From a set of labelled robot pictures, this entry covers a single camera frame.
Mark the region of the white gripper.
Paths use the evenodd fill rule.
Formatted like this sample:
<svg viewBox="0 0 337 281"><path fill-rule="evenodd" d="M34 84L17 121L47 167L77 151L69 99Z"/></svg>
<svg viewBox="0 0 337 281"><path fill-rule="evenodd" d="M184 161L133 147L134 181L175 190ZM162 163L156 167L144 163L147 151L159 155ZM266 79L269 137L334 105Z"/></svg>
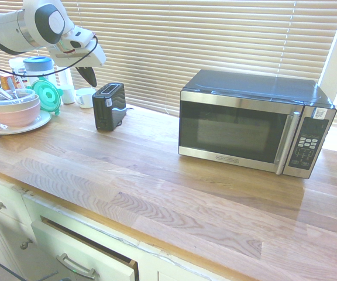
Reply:
<svg viewBox="0 0 337 281"><path fill-rule="evenodd" d="M99 44L89 43L85 48L77 48L71 53L63 53L56 46L52 46L49 47L49 54L57 66L74 65L89 85L97 86L97 79L92 67L102 66L106 62L106 55Z"/></svg>

